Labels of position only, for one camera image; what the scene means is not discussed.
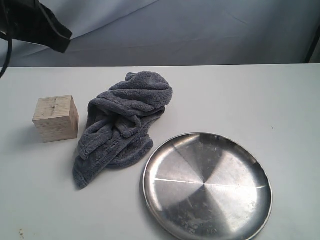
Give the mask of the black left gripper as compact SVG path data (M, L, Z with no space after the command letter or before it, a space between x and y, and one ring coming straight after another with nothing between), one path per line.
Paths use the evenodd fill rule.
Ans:
M65 53L72 32L38 0L2 0L0 2L0 38L46 46Z

